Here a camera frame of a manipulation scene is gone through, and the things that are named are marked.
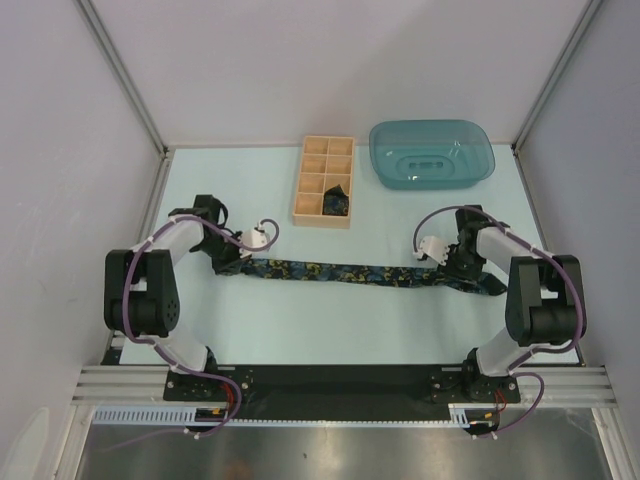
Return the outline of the blue yellow patterned tie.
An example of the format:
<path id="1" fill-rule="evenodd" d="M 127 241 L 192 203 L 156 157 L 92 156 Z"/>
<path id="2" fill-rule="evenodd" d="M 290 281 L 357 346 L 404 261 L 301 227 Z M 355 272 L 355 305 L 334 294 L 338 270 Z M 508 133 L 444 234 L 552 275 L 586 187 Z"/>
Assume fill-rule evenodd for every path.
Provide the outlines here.
<path id="1" fill-rule="evenodd" d="M 491 273 L 462 279 L 439 268 L 365 266 L 252 258 L 240 267 L 244 275 L 272 280 L 337 282 L 391 288 L 447 287 L 463 293 L 496 297 L 507 286 Z"/>

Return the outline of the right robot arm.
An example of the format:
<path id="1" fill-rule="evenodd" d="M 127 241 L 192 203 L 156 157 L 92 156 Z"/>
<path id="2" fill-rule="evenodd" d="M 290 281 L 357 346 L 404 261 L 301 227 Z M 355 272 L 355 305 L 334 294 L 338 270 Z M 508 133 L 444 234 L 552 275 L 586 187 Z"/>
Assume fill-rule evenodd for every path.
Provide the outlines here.
<path id="1" fill-rule="evenodd" d="M 507 275 L 505 327 L 473 349 L 463 363 L 461 388 L 473 401 L 489 401 L 514 382 L 516 369 L 539 353 L 572 349 L 586 331 L 582 275 L 572 255 L 554 255 L 514 234 L 479 206 L 458 207 L 457 242 L 449 247 L 445 274 L 489 287 L 484 266 Z"/>

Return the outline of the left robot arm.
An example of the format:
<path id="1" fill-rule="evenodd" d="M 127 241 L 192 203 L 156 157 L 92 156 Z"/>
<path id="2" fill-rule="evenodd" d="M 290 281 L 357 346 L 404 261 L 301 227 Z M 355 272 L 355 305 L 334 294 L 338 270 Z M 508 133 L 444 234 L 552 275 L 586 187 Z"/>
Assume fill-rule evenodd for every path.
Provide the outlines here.
<path id="1" fill-rule="evenodd" d="M 106 326 L 134 343 L 158 347 L 176 370 L 186 373 L 186 387 L 197 398 L 214 397 L 221 376 L 208 366 L 211 350 L 178 327 L 181 313 L 174 268 L 187 254 L 203 253 L 217 274 L 236 274 L 244 258 L 228 236 L 227 207 L 212 195 L 198 195 L 190 208 L 178 208 L 169 218 L 191 215 L 197 219 L 171 221 L 151 238 L 129 249 L 110 251 L 105 258 L 104 307 Z"/>

